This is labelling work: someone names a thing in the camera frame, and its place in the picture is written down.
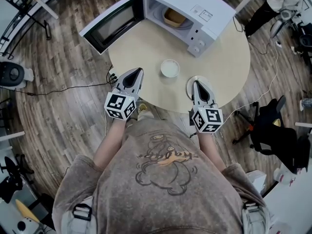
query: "white shoe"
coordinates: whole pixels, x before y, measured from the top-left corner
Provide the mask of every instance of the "white shoe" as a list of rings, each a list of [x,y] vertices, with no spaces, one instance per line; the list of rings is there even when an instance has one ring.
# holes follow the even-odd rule
[[[299,101],[299,108],[301,112],[304,110],[304,107],[302,106],[302,100]]]

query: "small white plate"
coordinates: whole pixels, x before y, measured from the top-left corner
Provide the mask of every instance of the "small white plate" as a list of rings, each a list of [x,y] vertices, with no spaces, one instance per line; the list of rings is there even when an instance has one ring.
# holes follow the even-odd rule
[[[175,60],[167,59],[161,64],[160,70],[165,77],[176,77],[180,72],[180,65]]]

